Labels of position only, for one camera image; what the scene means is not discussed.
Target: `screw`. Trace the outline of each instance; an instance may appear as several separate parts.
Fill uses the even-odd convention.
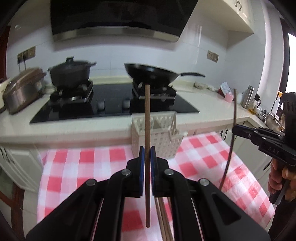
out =
[[[93,186],[93,185],[95,185],[96,184],[96,180],[95,179],[88,179],[87,181],[86,181],[86,185],[87,186]]]
[[[123,170],[121,171],[121,174],[124,175],[124,176],[128,176],[128,175],[131,174],[131,170],[129,170],[129,169],[123,169]]]
[[[208,179],[202,178],[200,179],[200,184],[206,187],[207,185],[210,184],[210,182]]]
[[[172,169],[165,169],[165,174],[168,175],[168,176],[171,176],[174,174],[174,171]]]

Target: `white countertop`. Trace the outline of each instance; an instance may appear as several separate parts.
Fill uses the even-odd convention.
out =
[[[122,83],[128,78],[100,78],[97,83]],[[200,113],[177,114],[177,127],[182,131],[207,129],[232,124],[233,103],[209,90],[198,90],[191,82],[173,83],[178,95],[187,100]],[[131,116],[99,117],[51,121],[30,124],[30,120],[49,100],[44,96],[17,114],[0,114],[0,143],[34,144],[37,146],[66,147],[130,143]],[[256,116],[238,105],[237,123],[248,121],[255,127],[266,127]]]

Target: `electrical outlet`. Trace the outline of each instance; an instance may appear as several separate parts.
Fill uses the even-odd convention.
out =
[[[211,60],[211,61],[214,61],[214,62],[218,62],[218,57],[219,57],[219,55],[218,54],[216,54],[216,53],[213,53],[213,52],[211,52],[211,51],[208,51],[207,52],[207,59],[209,59],[209,60]]]
[[[17,60],[19,60],[19,59],[22,62],[22,52],[17,55]]]
[[[24,52],[22,53],[22,58],[25,59],[25,60],[28,59],[28,50],[26,50],[26,51],[24,51]]]
[[[24,61],[24,57],[25,57],[26,60],[28,60],[28,59],[34,58],[35,56],[36,56],[36,46],[31,47],[31,48],[25,50],[22,53],[19,53],[17,55],[17,59],[20,59],[21,62],[23,62]]]
[[[36,46],[29,48],[27,51],[28,51],[28,58],[34,58],[36,54]]]

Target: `wooden chopstick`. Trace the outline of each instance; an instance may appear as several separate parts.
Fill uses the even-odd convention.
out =
[[[237,123],[237,91],[236,89],[234,89],[234,117],[233,117],[233,126],[235,126]],[[231,136],[231,144],[230,144],[230,149],[229,149],[229,154],[228,154],[228,160],[226,163],[226,167],[225,167],[225,171],[219,186],[219,190],[222,190],[223,184],[225,182],[226,179],[226,175],[228,172],[228,168],[229,168],[229,164],[230,164],[230,160],[231,160],[231,155],[232,155],[232,149],[233,149],[233,144],[234,144],[234,134],[232,133]]]
[[[170,212],[172,213],[172,201],[171,201],[170,197],[168,197],[168,205],[170,207]]]
[[[145,210],[150,227],[150,85],[145,85]]]
[[[161,237],[162,237],[163,241],[167,241],[167,237],[166,237],[166,233],[165,233],[165,227],[164,227],[164,224],[163,224],[163,219],[162,219],[162,216],[161,216],[161,211],[160,211],[160,206],[159,206],[158,199],[159,198],[154,197],[155,208],[156,208],[156,213],[157,213],[157,217],[158,217]]]
[[[158,198],[158,203],[159,203],[161,217],[162,217],[162,220],[163,220],[163,226],[164,226],[164,230],[165,230],[166,240],[167,241],[173,241],[173,236],[172,236],[172,232],[170,230],[170,224],[169,224],[169,221],[168,221],[168,216],[167,216],[167,213],[166,213],[166,210],[165,210],[165,204],[163,202],[162,197]]]

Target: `pink cup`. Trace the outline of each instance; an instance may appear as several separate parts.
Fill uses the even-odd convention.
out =
[[[233,95],[227,93],[224,100],[228,103],[231,103],[233,101]]]

